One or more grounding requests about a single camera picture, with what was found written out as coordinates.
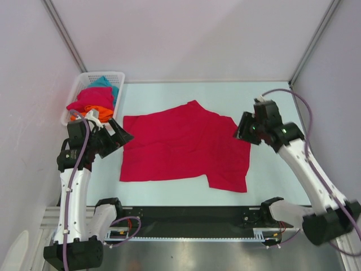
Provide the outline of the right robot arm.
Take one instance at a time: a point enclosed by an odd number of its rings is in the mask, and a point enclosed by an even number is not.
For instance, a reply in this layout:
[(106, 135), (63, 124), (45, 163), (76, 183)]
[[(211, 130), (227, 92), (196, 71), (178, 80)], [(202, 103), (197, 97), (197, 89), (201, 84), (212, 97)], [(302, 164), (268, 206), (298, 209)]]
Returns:
[(290, 167), (311, 203), (310, 207), (303, 207), (281, 197), (271, 198), (261, 204), (260, 219), (264, 225), (286, 222), (301, 229), (316, 246), (353, 230), (360, 233), (360, 203), (349, 201), (330, 181), (295, 123), (283, 123), (279, 113), (244, 112), (235, 138), (269, 145)]

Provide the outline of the white plastic laundry basket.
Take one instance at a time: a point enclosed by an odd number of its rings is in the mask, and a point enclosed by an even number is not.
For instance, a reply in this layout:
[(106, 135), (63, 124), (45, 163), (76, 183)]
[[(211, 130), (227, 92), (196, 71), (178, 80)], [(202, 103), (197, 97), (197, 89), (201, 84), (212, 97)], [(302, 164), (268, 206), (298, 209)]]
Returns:
[(123, 72), (97, 71), (97, 72), (81, 73), (79, 76), (76, 77), (74, 84), (71, 88), (71, 91), (68, 95), (67, 103), (65, 105), (75, 102), (81, 90), (85, 89), (88, 85), (90, 85), (91, 83), (93, 83), (102, 76), (104, 76), (113, 86), (119, 88), (119, 92), (116, 98), (115, 110), (113, 114), (113, 118), (115, 119), (120, 106), (122, 88), (125, 82), (125, 74)]

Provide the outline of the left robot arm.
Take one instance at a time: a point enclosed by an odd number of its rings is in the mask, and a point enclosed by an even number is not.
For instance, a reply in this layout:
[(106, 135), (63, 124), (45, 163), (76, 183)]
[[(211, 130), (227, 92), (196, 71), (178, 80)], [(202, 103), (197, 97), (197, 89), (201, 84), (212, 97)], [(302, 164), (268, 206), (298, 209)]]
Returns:
[(59, 222), (53, 244), (43, 249), (44, 259), (56, 270), (100, 267), (109, 227), (124, 221), (118, 198), (99, 200), (91, 220), (86, 221), (87, 190), (95, 157), (105, 158), (134, 138), (115, 119), (108, 123), (112, 134), (94, 117), (67, 124), (68, 137), (56, 160), (61, 181)]

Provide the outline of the crimson red t shirt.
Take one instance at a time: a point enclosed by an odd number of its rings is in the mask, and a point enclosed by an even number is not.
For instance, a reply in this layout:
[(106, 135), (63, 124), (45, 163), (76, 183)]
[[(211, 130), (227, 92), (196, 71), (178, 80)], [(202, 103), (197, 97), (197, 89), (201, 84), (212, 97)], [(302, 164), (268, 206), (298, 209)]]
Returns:
[(124, 116), (134, 139), (124, 147), (120, 181), (168, 181), (205, 175), (209, 187), (247, 191), (250, 143), (234, 138), (232, 118), (197, 101), (169, 110)]

